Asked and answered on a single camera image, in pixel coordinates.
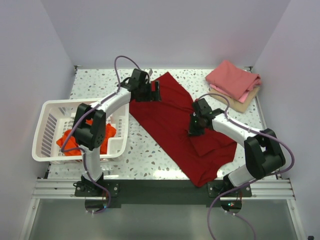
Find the dark red t-shirt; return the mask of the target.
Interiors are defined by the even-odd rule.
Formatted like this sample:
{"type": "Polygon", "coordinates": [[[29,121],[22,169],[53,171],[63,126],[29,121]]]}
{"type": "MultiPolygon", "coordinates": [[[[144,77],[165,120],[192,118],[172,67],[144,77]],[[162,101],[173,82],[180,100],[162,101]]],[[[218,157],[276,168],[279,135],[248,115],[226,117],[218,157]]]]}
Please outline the dark red t-shirt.
{"type": "Polygon", "coordinates": [[[134,100],[129,112],[190,181],[201,187],[217,177],[220,167],[234,160],[237,143],[210,129],[204,135],[189,136],[192,97],[168,72],[157,80],[161,101],[134,100]]]}

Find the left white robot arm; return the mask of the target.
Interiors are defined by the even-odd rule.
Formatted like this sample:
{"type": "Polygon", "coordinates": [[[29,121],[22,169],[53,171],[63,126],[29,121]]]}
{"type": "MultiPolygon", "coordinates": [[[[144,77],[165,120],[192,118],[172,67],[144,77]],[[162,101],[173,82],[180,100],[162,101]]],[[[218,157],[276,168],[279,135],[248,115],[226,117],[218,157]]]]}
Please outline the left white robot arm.
{"type": "Polygon", "coordinates": [[[71,133],[81,151],[84,172],[81,181],[74,184],[75,196],[111,196],[100,163],[100,148],[106,136],[107,118],[131,101],[161,100],[160,82],[151,81],[148,72],[135,68],[131,76],[118,83],[114,93],[90,105],[82,103],[78,106],[71,133]]]}

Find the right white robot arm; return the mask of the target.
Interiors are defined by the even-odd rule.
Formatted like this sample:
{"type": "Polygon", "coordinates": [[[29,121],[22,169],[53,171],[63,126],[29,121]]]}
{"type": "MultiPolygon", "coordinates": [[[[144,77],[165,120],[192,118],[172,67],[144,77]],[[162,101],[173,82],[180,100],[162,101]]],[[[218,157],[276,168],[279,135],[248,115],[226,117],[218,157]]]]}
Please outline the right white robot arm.
{"type": "Polygon", "coordinates": [[[245,164],[223,177],[221,193],[233,197],[241,186],[268,176],[286,163],[275,132],[269,128],[259,130],[229,117],[225,110],[213,110],[202,98],[192,103],[188,134],[201,136],[205,130],[221,133],[244,149],[245,164]]]}

